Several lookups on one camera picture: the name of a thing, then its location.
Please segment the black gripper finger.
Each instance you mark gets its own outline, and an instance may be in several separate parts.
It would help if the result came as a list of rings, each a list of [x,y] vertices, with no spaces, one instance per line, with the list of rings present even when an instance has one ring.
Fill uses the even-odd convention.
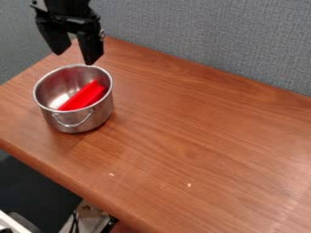
[[[73,44],[66,28],[42,16],[35,18],[35,22],[53,53],[62,55]]]
[[[87,27],[78,32],[77,37],[85,62],[89,66],[91,66],[105,54],[103,31],[101,23],[95,22],[89,24]]]

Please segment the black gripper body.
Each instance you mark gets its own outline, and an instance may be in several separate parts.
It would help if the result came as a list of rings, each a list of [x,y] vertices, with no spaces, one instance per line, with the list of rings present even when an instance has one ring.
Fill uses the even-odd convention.
[[[42,16],[63,25],[67,33],[78,34],[89,24],[101,22],[90,7],[91,0],[31,0],[35,17]]]

